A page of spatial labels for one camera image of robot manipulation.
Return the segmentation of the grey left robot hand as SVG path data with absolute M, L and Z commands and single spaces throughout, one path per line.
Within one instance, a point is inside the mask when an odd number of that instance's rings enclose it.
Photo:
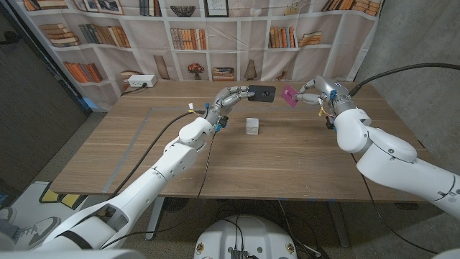
M 254 95 L 255 92 L 250 91 L 248 86 L 223 88 L 217 93 L 204 118 L 212 125 L 215 125 L 232 110 L 233 105 L 241 99 L 248 99 Z

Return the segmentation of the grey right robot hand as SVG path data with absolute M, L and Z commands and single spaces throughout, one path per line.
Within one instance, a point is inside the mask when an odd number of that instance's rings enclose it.
M 293 96 L 293 99 L 303 101 L 309 105 L 327 104 L 334 116 L 356 108 L 345 86 L 323 76 L 316 76 L 305 83 L 299 93 Z

